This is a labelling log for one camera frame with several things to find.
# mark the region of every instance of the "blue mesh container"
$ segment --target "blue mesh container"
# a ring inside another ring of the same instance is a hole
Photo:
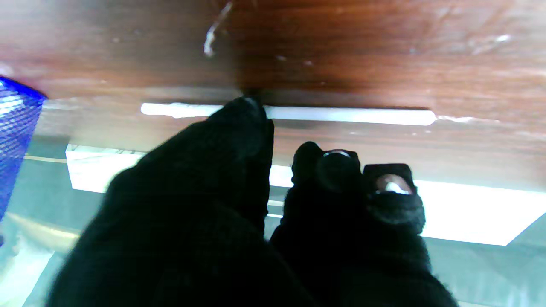
[[[46,99],[40,92],[0,76],[0,220]]]

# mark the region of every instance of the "gloved finger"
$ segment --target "gloved finger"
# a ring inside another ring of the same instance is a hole
[[[309,178],[314,177],[317,162],[324,153],[315,142],[303,143],[294,154],[292,183],[295,185],[302,184]]]

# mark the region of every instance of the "scratch on wood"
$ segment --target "scratch on wood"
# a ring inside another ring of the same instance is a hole
[[[228,17],[229,12],[232,10],[233,2],[228,2],[225,7],[220,12],[220,15],[216,21],[212,24],[209,30],[206,33],[205,44],[203,45],[203,52],[207,57],[214,56],[214,50],[212,49],[212,43],[216,40],[216,29],[223,23],[223,21]]]
[[[480,27],[478,27],[478,29],[476,29],[475,31],[470,31],[465,36],[466,44],[468,46],[471,46],[471,44],[469,43],[470,40],[472,38],[474,38],[476,35],[478,35],[480,32],[486,31],[492,25],[497,23],[499,21],[499,19],[502,18],[506,14],[506,12],[510,8],[512,8],[512,6],[514,6],[514,2],[515,2],[515,0],[506,1],[507,4],[505,4],[505,5],[501,6],[500,8],[498,8]]]

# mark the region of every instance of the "fluorescent light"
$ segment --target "fluorescent light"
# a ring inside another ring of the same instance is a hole
[[[69,145],[72,188],[104,193],[144,152]],[[270,183],[292,187],[292,170],[272,166]],[[416,180],[426,212],[424,237],[507,245],[546,212],[546,193]],[[271,205],[282,205],[270,201]]]
[[[146,115],[165,115],[176,119],[182,117],[206,117],[220,110],[221,105],[186,103],[143,103],[140,111]],[[306,108],[269,107],[268,118],[278,120],[338,121],[361,123],[387,123],[392,125],[428,126],[436,121],[429,110],[404,109],[353,109],[353,108]]]

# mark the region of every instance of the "wooden surface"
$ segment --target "wooden surface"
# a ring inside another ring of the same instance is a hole
[[[314,140],[419,179],[546,191],[545,2],[235,0],[208,58],[226,3],[0,0],[0,74],[52,99],[37,134],[140,151],[197,120],[143,102],[257,87],[272,105],[430,108],[429,127],[278,121],[275,163]]]

